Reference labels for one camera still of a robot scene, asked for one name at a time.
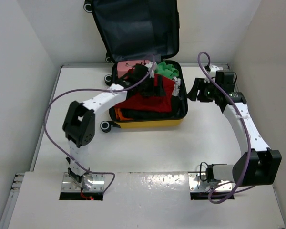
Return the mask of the red garment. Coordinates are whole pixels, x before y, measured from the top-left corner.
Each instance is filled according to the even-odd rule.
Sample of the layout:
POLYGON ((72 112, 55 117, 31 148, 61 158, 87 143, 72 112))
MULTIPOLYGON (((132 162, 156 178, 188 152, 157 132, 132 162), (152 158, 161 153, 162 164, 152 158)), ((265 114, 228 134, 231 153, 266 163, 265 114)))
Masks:
POLYGON ((164 97, 143 97, 136 91, 137 88, 135 88, 129 98, 124 102, 118 103, 115 107, 138 111, 170 112, 172 110, 171 98, 174 90, 174 82, 164 76, 162 77, 164 97))

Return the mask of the newspaper print cloth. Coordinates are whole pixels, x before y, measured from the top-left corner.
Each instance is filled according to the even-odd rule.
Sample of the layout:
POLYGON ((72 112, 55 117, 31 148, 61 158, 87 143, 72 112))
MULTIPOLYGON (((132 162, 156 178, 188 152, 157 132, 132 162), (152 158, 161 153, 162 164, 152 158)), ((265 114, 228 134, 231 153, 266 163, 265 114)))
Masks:
POLYGON ((178 77, 173 77, 172 81, 174 82, 174 90, 172 92, 172 96, 178 97, 181 86, 181 79, 178 77))

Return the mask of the green towel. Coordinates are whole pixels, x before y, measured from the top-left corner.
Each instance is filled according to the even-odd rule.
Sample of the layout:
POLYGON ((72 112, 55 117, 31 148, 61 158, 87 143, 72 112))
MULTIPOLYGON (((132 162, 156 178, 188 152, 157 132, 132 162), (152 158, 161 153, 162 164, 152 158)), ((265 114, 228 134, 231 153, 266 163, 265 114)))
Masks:
POLYGON ((173 64, 167 64, 166 62, 161 62, 157 64, 157 67, 154 71, 156 74, 162 75, 170 80, 174 77, 179 77, 179 71, 173 64))

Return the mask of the black garment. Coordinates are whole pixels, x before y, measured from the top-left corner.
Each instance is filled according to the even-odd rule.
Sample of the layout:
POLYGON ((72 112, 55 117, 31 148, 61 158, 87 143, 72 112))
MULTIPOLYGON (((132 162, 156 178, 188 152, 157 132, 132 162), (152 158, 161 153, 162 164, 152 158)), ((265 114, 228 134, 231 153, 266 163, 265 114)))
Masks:
POLYGON ((172 110, 170 112, 154 112, 154 111, 138 111, 132 109, 120 109, 123 118, 130 118, 133 120, 148 120, 148 119, 166 119, 176 116, 182 101, 179 97, 173 96, 171 98, 172 110))

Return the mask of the pink vanity case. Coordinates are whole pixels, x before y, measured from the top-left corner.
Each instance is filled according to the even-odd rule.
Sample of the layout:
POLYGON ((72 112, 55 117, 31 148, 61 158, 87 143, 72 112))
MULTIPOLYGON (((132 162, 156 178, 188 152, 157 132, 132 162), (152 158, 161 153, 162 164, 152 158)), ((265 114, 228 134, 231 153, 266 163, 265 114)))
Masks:
POLYGON ((136 64, 148 64, 149 60, 132 60, 132 61, 123 61, 117 63, 117 76, 121 78, 124 76, 130 69, 134 68, 136 64))

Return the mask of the orange patterned scarf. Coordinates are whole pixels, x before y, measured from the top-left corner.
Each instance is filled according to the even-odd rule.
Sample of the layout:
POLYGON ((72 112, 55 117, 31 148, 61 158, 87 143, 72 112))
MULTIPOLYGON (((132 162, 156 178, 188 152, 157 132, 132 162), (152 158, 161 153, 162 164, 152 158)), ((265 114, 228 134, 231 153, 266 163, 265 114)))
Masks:
POLYGON ((115 110, 116 120, 118 120, 118 121, 130 121, 130 120, 132 120, 131 118, 124 117, 120 108, 114 108, 114 110, 115 110))

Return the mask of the yellow suitcase with dark lining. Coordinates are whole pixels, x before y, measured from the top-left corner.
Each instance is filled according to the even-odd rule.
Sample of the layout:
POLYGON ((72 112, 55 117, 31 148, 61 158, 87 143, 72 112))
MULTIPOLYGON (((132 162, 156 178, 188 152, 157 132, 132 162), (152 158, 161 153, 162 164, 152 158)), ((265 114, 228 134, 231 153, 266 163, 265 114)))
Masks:
POLYGON ((111 74, 104 81, 111 85, 117 81, 117 63, 143 60, 149 54, 157 64, 173 64, 179 71, 182 101, 176 116, 166 119, 116 120, 113 107, 110 120, 101 122, 100 128, 107 133, 112 127, 139 128, 173 126, 182 122, 188 112, 187 92, 179 63, 172 60, 179 52, 179 13, 174 0, 87 0, 84 10, 93 15, 104 42, 106 61, 112 62, 111 74))

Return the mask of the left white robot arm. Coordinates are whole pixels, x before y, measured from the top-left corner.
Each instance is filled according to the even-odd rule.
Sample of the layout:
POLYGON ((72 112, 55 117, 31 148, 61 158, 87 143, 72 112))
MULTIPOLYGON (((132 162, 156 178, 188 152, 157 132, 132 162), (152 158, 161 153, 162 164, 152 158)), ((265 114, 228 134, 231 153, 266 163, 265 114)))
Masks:
POLYGON ((83 164, 83 156, 94 138, 96 117, 136 95, 149 98, 164 94, 161 92, 161 81, 154 75, 156 66, 155 62, 136 64, 108 89, 100 89, 97 96, 83 102, 70 103, 62 129, 70 149, 67 153, 70 159, 68 174, 76 183, 81 184, 84 176, 89 173, 83 164))

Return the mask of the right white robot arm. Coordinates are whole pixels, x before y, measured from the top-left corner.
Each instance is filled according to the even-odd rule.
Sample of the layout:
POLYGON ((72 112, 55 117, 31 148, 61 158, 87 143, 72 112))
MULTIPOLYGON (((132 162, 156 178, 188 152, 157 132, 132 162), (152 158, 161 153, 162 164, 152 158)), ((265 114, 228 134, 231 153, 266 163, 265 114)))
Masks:
POLYGON ((206 180, 227 180, 246 186, 273 184, 282 156, 261 137, 248 111, 242 92, 235 91, 235 73, 218 70, 215 82, 196 78, 187 94, 191 101, 215 102, 230 123, 238 141, 241 157, 234 165, 211 164, 206 169, 206 180))

